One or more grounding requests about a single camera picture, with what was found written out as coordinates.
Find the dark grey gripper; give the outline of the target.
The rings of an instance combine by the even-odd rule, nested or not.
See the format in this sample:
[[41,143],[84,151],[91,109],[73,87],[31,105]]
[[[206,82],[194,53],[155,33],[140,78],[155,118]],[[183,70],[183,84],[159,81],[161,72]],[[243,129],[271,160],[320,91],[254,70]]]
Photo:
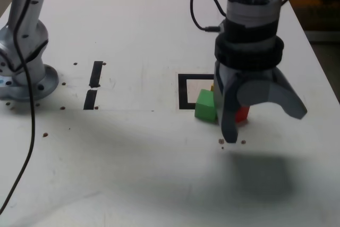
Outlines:
[[241,105],[275,103],[287,115],[299,120],[307,114],[304,103],[277,67],[244,71],[229,68],[216,61],[214,103],[223,138],[230,144],[237,142],[235,118]]

